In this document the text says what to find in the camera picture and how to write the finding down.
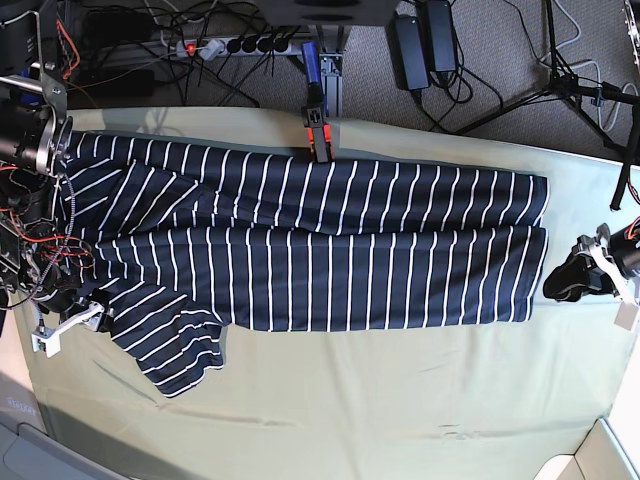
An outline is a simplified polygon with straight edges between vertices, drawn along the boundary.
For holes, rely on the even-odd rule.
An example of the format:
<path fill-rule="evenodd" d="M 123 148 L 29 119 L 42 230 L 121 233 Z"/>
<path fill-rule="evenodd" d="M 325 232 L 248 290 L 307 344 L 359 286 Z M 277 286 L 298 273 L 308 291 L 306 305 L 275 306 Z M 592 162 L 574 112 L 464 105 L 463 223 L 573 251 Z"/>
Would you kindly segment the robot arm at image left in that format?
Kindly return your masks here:
<path fill-rule="evenodd" d="M 67 167 L 73 120 L 66 81 L 80 61 L 54 1 L 1 4 L 1 311 L 20 294 L 60 326 L 40 324 L 49 339 L 74 324 L 108 332 L 109 295 L 78 293 L 92 268 L 90 247 L 73 237 L 77 198 Z"/>

